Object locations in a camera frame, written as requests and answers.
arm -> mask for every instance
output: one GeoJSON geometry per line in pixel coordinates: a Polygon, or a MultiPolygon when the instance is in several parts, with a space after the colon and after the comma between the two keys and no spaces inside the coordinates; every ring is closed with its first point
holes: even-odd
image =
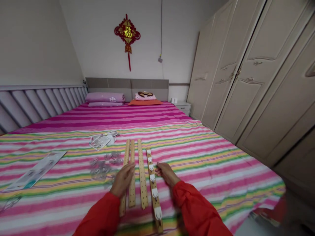
{"type": "Polygon", "coordinates": [[[83,218],[74,236],[114,235],[119,224],[120,200],[112,193],[106,193],[95,203],[83,218]]]}
{"type": "Polygon", "coordinates": [[[119,224],[120,198],[126,192],[134,171],[134,163],[121,168],[111,191],[91,207],[75,230],[74,236],[111,236],[116,233],[119,224]]]}
{"type": "Polygon", "coordinates": [[[214,206],[194,186],[179,181],[173,187],[173,195],[189,235],[233,236],[214,206]]]}

headboard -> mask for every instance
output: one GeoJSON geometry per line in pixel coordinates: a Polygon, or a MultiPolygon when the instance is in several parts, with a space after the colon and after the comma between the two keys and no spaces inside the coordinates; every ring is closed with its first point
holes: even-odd
{"type": "Polygon", "coordinates": [[[168,101],[168,80],[86,78],[89,92],[124,93],[126,102],[139,91],[152,92],[160,101],[168,101]]]}

instruction sheet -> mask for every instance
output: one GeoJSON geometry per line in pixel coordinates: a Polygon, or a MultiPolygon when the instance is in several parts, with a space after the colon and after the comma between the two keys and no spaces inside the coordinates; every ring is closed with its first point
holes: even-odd
{"type": "Polygon", "coordinates": [[[41,159],[32,169],[7,187],[4,192],[27,189],[34,186],[64,155],[66,151],[53,151],[41,159]]]}

white bedside table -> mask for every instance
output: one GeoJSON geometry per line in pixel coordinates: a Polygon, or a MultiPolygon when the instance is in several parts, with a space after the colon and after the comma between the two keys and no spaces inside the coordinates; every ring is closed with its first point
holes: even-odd
{"type": "Polygon", "coordinates": [[[190,113],[190,103],[178,101],[177,103],[173,103],[179,110],[184,112],[186,116],[189,116],[190,113]]]}

chinese knot decoration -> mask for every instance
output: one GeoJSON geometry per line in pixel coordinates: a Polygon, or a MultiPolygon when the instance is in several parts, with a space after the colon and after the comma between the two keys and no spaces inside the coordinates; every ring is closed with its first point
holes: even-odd
{"type": "Polygon", "coordinates": [[[131,44],[133,44],[137,39],[140,39],[140,33],[136,31],[135,26],[128,20],[128,16],[126,14],[126,18],[115,28],[115,34],[118,35],[125,42],[125,52],[128,53],[129,60],[129,70],[131,71],[130,66],[130,55],[132,53],[131,44]]]}

